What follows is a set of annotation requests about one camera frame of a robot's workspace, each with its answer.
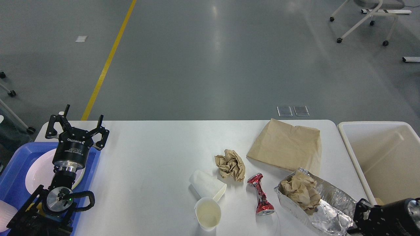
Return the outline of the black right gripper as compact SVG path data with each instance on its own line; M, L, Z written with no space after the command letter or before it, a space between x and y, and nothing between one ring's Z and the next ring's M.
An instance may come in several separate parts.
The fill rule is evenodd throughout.
M362 198L356 203L350 235L418 236L419 198L372 205Z

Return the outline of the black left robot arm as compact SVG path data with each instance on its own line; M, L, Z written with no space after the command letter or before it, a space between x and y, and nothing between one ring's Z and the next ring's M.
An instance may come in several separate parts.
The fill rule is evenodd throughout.
M103 115L92 130L73 127L67 119L69 108L51 115L45 133L46 139L58 140L51 184L40 184L17 210L6 226L9 236L69 236L72 216L95 205L92 191L76 192L73 185L78 172L86 168L90 150L102 150L110 132L102 124Z

